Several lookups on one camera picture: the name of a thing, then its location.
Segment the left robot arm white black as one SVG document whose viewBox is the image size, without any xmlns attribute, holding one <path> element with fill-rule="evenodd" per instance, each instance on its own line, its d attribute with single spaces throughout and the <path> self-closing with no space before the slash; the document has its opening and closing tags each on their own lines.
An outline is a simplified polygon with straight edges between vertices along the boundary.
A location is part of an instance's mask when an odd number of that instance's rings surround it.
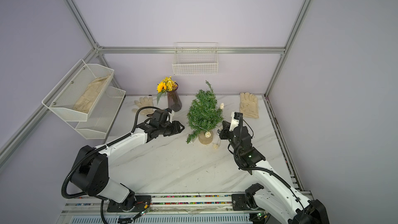
<svg viewBox="0 0 398 224">
<path fill-rule="evenodd" d="M 179 121 L 173 120 L 174 111 L 170 108 L 152 107 L 154 111 L 140 123 L 139 114 L 147 107 L 142 107 L 135 114 L 132 130 L 124 136 L 104 145 L 82 147 L 74 164 L 61 186 L 61 195 L 65 199 L 81 196 L 110 200 L 123 211 L 129 211 L 137 205 L 135 192 L 109 176 L 109 166 L 133 149 L 163 136 L 180 134 L 184 129 Z"/>
</svg>

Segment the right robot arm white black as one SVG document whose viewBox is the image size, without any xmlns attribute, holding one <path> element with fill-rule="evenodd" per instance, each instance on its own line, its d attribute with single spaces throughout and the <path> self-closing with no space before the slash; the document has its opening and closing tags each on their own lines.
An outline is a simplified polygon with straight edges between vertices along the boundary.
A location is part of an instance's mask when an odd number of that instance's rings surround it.
<svg viewBox="0 0 398 224">
<path fill-rule="evenodd" d="M 261 208 L 282 224 L 328 224 L 325 206 L 284 180 L 253 146 L 249 130 L 243 113 L 233 112 L 231 121 L 223 121 L 219 133 L 221 140 L 229 141 L 238 168 L 257 180 L 245 190 L 243 206 L 251 210 Z"/>
</svg>

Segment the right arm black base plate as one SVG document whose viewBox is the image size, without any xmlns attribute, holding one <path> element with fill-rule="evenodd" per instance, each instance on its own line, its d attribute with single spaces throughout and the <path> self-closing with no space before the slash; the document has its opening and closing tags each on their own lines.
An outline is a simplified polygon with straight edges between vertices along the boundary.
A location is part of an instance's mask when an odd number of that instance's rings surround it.
<svg viewBox="0 0 398 224">
<path fill-rule="evenodd" d="M 257 210 L 259 208 L 253 194 L 233 194 L 231 197 L 234 211 Z"/>
</svg>

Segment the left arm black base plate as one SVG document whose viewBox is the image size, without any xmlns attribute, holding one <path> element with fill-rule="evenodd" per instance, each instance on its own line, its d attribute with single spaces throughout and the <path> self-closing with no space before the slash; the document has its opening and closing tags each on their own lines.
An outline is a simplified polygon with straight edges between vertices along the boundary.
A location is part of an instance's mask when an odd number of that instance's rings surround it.
<svg viewBox="0 0 398 224">
<path fill-rule="evenodd" d="M 142 212 L 149 208 L 152 197 L 150 195 L 135 195 L 134 197 L 128 197 L 124 202 L 117 203 L 110 200 L 107 212 L 119 213 L 119 212 Z"/>
</svg>

